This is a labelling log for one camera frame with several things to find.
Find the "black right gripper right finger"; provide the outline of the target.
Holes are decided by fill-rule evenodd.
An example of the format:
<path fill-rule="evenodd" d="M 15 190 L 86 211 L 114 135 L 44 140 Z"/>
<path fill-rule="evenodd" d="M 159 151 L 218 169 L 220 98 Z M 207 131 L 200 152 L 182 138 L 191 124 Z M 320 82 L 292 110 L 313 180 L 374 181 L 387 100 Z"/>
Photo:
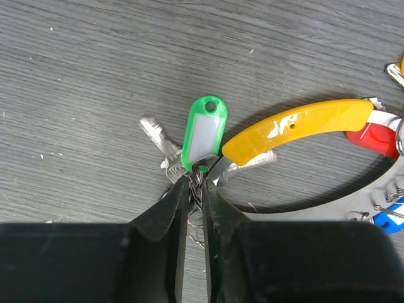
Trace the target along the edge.
<path fill-rule="evenodd" d="M 209 302 L 402 302 L 403 265 L 368 223 L 255 221 L 202 184 Z"/>

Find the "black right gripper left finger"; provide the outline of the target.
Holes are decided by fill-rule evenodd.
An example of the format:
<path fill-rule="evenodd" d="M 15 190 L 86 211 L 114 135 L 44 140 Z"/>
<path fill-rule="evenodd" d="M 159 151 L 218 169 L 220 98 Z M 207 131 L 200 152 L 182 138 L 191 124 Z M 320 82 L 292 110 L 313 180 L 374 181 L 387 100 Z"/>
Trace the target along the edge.
<path fill-rule="evenodd" d="M 4 223 L 2 302 L 180 302 L 189 186 L 128 223 Z"/>

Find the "green tagged key pair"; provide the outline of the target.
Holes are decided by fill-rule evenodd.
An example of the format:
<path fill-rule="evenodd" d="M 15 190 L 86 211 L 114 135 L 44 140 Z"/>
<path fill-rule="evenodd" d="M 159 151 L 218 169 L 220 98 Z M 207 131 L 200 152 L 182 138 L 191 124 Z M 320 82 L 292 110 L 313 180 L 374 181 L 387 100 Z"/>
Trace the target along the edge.
<path fill-rule="evenodd" d="M 187 235 L 200 247 L 204 247 L 198 236 L 203 228 L 201 181 L 219 161 L 227 118 L 227 106 L 222 99 L 214 95 L 200 97 L 190 108 L 182 146 L 168 138 L 156 117 L 140 119 L 142 130 L 165 156 L 161 168 L 167 178 L 172 183 L 183 176 L 188 178 L 191 194 L 187 224 L 191 231 Z"/>

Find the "yellow handled metal keyring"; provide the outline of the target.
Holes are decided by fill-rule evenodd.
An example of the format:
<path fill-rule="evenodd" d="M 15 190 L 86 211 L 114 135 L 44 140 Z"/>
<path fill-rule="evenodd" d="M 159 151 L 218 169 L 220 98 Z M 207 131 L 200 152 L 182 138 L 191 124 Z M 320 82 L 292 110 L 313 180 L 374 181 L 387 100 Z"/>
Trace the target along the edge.
<path fill-rule="evenodd" d="M 268 117 L 245 129 L 222 148 L 223 157 L 208 178 L 215 184 L 231 164 L 246 165 L 254 157 L 285 143 L 317 134 L 360 131 L 365 124 L 378 124 L 401 139 L 403 119 L 375 110 L 369 100 L 341 99 L 304 105 Z M 283 213 L 250 213 L 254 220 L 323 221 L 367 220 L 403 194 L 403 157 L 381 177 L 358 191 L 323 205 Z"/>

